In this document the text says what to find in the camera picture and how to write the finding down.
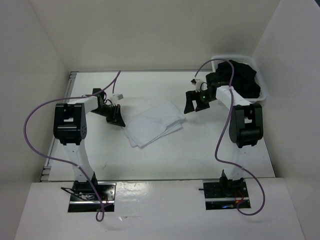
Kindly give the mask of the white skirt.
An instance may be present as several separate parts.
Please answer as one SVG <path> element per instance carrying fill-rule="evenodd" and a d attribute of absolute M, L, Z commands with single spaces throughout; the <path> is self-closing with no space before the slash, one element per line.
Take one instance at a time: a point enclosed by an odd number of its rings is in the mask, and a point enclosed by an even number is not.
<path fill-rule="evenodd" d="M 157 139 L 183 128 L 185 116 L 167 101 L 139 113 L 125 122 L 124 134 L 132 148 L 143 149 Z"/>

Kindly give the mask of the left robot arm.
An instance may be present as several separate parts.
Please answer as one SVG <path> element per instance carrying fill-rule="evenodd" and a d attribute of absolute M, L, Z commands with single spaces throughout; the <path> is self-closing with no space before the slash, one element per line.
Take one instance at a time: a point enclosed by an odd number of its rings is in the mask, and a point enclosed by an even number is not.
<path fill-rule="evenodd" d="M 64 146 L 72 165 L 74 195 L 82 194 L 88 200 L 93 200 L 100 193 L 96 174 L 85 148 L 88 133 L 86 115 L 93 113 L 105 117 L 108 124 L 125 127 L 121 105 L 118 103 L 122 98 L 122 95 L 114 95 L 108 99 L 105 91 L 94 88 L 90 96 L 55 105 L 53 135 Z"/>

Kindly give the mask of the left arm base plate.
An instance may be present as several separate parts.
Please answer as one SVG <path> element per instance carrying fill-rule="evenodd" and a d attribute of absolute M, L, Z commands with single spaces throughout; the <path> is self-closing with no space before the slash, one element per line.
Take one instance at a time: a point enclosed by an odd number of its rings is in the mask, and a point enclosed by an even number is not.
<path fill-rule="evenodd" d="M 99 181 L 96 186 L 106 212 L 113 212 L 115 209 L 116 186 L 115 182 L 105 181 Z M 75 182 L 72 188 L 66 188 L 65 191 L 70 194 L 69 213 L 95 213 L 101 208 L 100 201 L 89 183 L 81 185 Z"/>

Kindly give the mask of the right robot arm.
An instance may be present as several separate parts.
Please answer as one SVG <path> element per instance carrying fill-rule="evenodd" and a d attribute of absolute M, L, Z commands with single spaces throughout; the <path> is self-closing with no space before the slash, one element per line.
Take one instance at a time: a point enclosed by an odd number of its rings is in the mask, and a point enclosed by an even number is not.
<path fill-rule="evenodd" d="M 251 103 L 233 88 L 235 73 L 210 73 L 206 81 L 193 78 L 195 90 L 185 93 L 184 113 L 199 112 L 210 107 L 210 102 L 219 100 L 229 109 L 226 125 L 232 143 L 241 149 L 255 146 L 262 139 L 263 110 L 258 103 Z"/>

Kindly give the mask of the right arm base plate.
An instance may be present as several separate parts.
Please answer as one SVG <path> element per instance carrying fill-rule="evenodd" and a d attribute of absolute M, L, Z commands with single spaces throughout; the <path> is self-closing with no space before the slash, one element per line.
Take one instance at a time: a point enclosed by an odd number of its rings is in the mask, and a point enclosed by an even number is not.
<path fill-rule="evenodd" d="M 198 189 L 204 193 L 204 202 L 206 210 L 229 210 L 250 209 L 251 203 L 247 185 L 243 182 L 241 185 L 235 184 L 224 187 L 218 181 L 204 181 L 203 187 Z"/>

